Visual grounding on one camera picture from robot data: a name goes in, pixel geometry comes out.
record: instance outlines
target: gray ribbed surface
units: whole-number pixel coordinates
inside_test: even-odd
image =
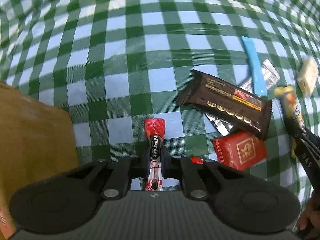
[[[12,240],[214,239],[297,240],[290,231],[269,236],[248,235],[222,224],[204,202],[189,200],[181,191],[129,191],[118,201],[106,201],[96,216],[76,230],[40,236],[19,231]]]

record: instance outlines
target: brown paper bag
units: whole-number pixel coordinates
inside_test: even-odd
[[[0,83],[0,230],[16,228],[8,211],[19,188],[78,166],[68,113]]]

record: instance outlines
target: checkered tablecloth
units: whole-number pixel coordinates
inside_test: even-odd
[[[176,98],[200,70],[233,84],[248,73],[240,36],[269,58],[278,86],[296,86],[308,55],[319,65],[320,0],[0,0],[1,79],[41,102],[62,107],[74,124],[81,163],[117,161],[146,145],[143,121],[166,120],[170,155],[216,159],[220,134]],[[319,133],[320,85],[296,92],[306,126]],[[249,172],[292,190],[303,203],[310,183],[290,157],[279,101],[268,158]],[[171,186],[166,181],[164,186]]]

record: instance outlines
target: white logo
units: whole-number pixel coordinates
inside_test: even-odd
[[[157,198],[157,197],[159,197],[159,194],[158,193],[153,193],[153,194],[151,194],[150,195],[152,198]]]

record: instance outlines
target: silver wrapper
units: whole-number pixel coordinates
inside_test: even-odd
[[[276,83],[280,80],[280,76],[273,64],[268,59],[262,62],[261,67],[262,75],[266,82],[267,90],[269,90],[270,88],[274,87]],[[253,93],[252,77],[250,76],[248,79],[246,79],[243,83],[239,85],[239,87],[243,90],[248,91],[249,93]],[[228,135],[230,130],[233,128],[233,125],[215,117],[212,114],[205,113],[205,115],[208,117],[212,125],[221,133],[222,136]]]

